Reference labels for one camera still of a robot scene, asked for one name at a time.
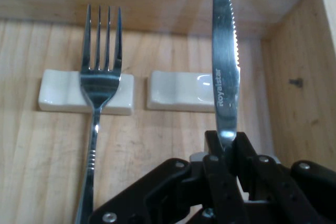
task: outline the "metal screw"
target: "metal screw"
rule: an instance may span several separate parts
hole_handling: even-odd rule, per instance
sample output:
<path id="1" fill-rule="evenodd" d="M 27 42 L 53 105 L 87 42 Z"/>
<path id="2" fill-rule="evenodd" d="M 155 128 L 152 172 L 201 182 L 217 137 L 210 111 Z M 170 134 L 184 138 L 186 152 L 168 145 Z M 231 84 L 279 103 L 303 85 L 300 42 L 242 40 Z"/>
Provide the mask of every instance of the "metal screw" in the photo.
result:
<path id="1" fill-rule="evenodd" d="M 211 155 L 211 156 L 210 156 L 210 160 L 211 160 L 211 161 L 218 161 L 219 159 L 218 159 L 218 157 L 216 157 L 216 156 L 214 156 L 214 155 Z"/>
<path id="2" fill-rule="evenodd" d="M 298 88 L 302 88 L 303 87 L 303 79 L 302 78 L 298 78 L 298 79 L 289 79 L 288 81 L 289 84 L 292 84 Z"/>
<path id="3" fill-rule="evenodd" d="M 212 208 L 206 208 L 202 212 L 202 216 L 205 218 L 214 218 L 215 217 L 214 210 Z"/>
<path id="4" fill-rule="evenodd" d="M 182 168 L 182 167 L 184 167 L 184 164 L 182 162 L 177 161 L 175 166 L 178 167 L 178 168 Z"/>
<path id="5" fill-rule="evenodd" d="M 117 215 L 114 212 L 107 212 L 103 215 L 104 223 L 115 223 L 117 221 Z"/>
<path id="6" fill-rule="evenodd" d="M 259 157 L 259 160 L 261 161 L 261 162 L 264 162 L 264 163 L 267 163 L 269 160 L 268 160 L 268 157 L 265 157 L 265 156 L 260 156 Z"/>
<path id="7" fill-rule="evenodd" d="M 305 169 L 305 170 L 310 169 L 310 166 L 306 163 L 300 163 L 299 166 L 300 166 L 300 168 Z"/>

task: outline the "brand text on knife blade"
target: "brand text on knife blade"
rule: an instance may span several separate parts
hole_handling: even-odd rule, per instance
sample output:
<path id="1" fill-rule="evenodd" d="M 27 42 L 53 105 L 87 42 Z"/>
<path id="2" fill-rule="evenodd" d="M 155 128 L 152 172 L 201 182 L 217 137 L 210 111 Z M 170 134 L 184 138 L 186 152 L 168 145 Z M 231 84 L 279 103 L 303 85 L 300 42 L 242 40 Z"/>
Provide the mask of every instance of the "brand text on knife blade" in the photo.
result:
<path id="1" fill-rule="evenodd" d="M 217 91 L 217 106 L 223 106 L 223 96 L 224 93 L 222 92 L 222 73 L 220 69 L 216 68 L 216 91 Z"/>

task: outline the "wooden box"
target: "wooden box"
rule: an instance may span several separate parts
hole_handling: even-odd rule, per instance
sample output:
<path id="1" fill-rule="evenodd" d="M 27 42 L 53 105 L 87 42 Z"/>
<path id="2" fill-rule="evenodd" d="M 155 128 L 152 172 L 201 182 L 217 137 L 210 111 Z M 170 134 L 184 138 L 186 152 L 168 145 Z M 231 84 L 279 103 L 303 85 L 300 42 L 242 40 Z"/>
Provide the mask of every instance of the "wooden box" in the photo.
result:
<path id="1" fill-rule="evenodd" d="M 123 72 L 133 116 L 101 119 L 95 207 L 170 157 L 202 151 L 212 113 L 149 111 L 153 70 L 211 72 L 212 0 L 0 0 L 0 216 L 71 223 L 89 116 L 37 107 L 46 68 L 79 70 L 91 3 L 123 13 Z M 287 166 L 336 169 L 336 0 L 233 0 L 242 75 L 239 130 Z M 303 86 L 289 84 L 301 78 Z"/>

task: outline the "steak knife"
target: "steak knife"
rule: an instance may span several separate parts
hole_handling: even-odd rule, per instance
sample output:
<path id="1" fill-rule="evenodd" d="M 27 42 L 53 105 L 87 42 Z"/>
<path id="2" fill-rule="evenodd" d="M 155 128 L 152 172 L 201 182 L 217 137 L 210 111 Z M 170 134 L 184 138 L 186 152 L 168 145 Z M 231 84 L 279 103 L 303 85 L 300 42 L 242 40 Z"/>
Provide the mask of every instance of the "steak knife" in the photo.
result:
<path id="1" fill-rule="evenodd" d="M 217 135 L 230 166 L 237 134 L 240 67 L 231 0 L 213 0 L 212 71 Z"/>

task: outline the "fork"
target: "fork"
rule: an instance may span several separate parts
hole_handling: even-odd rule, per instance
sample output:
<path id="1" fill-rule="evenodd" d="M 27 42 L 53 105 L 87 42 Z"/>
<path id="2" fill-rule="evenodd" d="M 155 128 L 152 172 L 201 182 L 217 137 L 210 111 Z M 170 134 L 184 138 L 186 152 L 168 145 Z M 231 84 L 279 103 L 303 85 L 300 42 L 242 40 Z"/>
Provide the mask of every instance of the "fork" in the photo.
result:
<path id="1" fill-rule="evenodd" d="M 87 224 L 93 211 L 93 178 L 95 171 L 97 136 L 99 131 L 100 114 L 104 106 L 115 95 L 121 74 L 122 38 L 121 38 L 121 10 L 118 8 L 118 23 L 115 35 L 114 64 L 109 69 L 110 54 L 110 6 L 108 7 L 108 22 L 105 45 L 105 64 L 102 69 L 100 63 L 100 6 L 98 10 L 97 42 L 95 65 L 90 68 L 91 41 L 91 6 L 88 5 L 82 50 L 82 66 L 80 71 L 80 87 L 87 101 L 92 107 L 92 121 L 90 139 L 86 160 L 85 176 L 82 184 L 75 224 Z"/>

